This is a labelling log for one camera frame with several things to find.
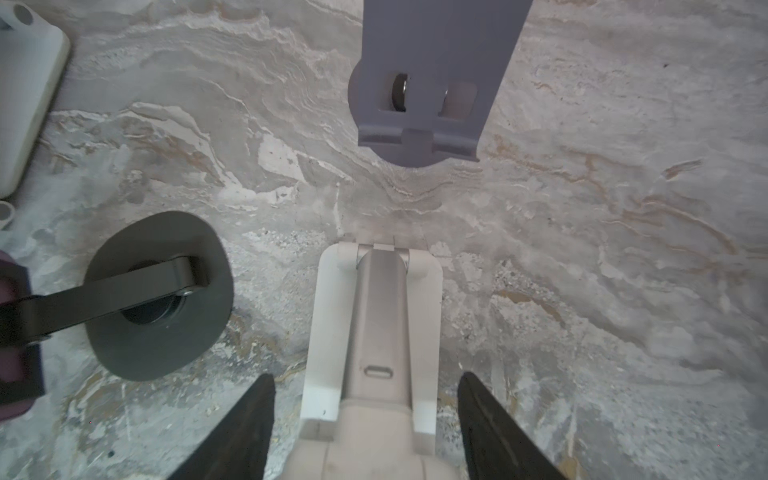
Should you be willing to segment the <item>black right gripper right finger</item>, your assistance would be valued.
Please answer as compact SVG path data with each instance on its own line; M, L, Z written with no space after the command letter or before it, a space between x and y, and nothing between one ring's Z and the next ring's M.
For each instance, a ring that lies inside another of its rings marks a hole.
M457 400L471 480L565 479L474 373L462 374Z

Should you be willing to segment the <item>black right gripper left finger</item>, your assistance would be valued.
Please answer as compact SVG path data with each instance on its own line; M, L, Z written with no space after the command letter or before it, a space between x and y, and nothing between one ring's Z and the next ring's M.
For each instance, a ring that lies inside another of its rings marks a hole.
M262 479L274 425L274 376L262 374L172 479Z

